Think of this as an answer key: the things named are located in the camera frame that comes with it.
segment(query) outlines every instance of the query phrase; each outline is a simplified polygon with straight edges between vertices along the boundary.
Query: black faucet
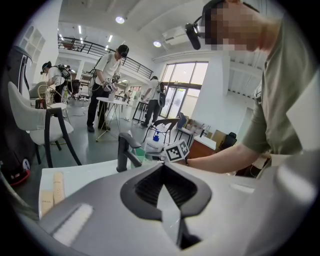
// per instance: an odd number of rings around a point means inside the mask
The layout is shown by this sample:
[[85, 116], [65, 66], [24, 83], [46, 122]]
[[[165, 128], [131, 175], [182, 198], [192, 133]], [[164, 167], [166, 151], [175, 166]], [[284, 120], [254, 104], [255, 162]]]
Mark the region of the black faucet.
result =
[[128, 151], [129, 146], [133, 149], [141, 147], [141, 144], [138, 143], [131, 135], [127, 132], [121, 132], [118, 137], [118, 165], [117, 172], [121, 173], [127, 170], [127, 161], [128, 158], [133, 163], [135, 167], [140, 167], [142, 165], [141, 161], [134, 155], [132, 152]]

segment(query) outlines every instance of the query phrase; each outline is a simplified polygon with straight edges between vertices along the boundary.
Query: railing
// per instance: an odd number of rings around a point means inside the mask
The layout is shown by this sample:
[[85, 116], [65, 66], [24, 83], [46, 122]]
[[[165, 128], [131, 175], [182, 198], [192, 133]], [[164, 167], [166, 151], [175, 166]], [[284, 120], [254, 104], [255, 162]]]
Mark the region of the railing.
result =
[[[91, 54], [94, 56], [102, 57], [103, 55], [107, 53], [115, 53], [115, 50], [112, 49], [106, 49], [105, 46], [96, 44], [94, 42], [88, 42], [88, 41], [82, 41], [79, 39], [75, 38], [70, 38], [70, 37], [63, 37], [64, 40], [61, 40], [58, 38], [58, 48], [59, 49], [66, 49], [66, 50], [71, 50], [71, 51], [76, 51], [76, 52], [81, 52], [81, 53], [86, 53], [86, 54]], [[147, 68], [146, 66], [140, 64], [139, 62], [136, 62], [132, 58], [126, 57], [122, 58], [122, 65], [132, 71], [137, 72], [138, 74], [150, 78], [151, 74], [153, 73], [152, 70]]]

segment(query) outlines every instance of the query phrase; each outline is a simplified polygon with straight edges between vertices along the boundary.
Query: sneaker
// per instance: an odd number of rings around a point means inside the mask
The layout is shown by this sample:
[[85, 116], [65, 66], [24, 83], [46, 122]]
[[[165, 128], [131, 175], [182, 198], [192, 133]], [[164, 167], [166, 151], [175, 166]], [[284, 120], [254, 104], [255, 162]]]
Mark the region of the sneaker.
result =
[[95, 132], [95, 128], [93, 126], [87, 126], [87, 130], [89, 133], [94, 133]]

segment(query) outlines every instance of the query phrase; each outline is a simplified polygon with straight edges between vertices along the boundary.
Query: air conditioner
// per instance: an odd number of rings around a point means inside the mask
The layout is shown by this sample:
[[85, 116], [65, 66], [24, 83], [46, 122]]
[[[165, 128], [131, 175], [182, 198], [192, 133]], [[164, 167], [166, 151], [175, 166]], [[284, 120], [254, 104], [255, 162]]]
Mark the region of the air conditioner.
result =
[[188, 42], [188, 36], [182, 26], [177, 26], [162, 34], [164, 41], [172, 46]]

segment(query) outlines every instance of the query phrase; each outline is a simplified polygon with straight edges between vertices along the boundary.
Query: glass door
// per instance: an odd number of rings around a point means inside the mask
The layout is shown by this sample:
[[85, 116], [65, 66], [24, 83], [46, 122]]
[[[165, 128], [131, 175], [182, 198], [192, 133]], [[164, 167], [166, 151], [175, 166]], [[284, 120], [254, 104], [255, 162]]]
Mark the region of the glass door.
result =
[[186, 89], [177, 88], [175, 89], [175, 95], [173, 97], [173, 100], [171, 101], [171, 108], [169, 110], [167, 118], [176, 118], [179, 110], [181, 108], [181, 105], [184, 101], [184, 97], [186, 94]]
[[167, 118], [167, 114], [169, 112], [169, 108], [170, 108], [171, 102], [174, 98], [175, 92], [176, 92], [176, 88], [172, 88], [172, 87], [167, 88], [167, 93], [166, 93], [166, 97], [165, 97], [165, 105], [161, 109], [161, 113], [160, 113], [161, 117]]

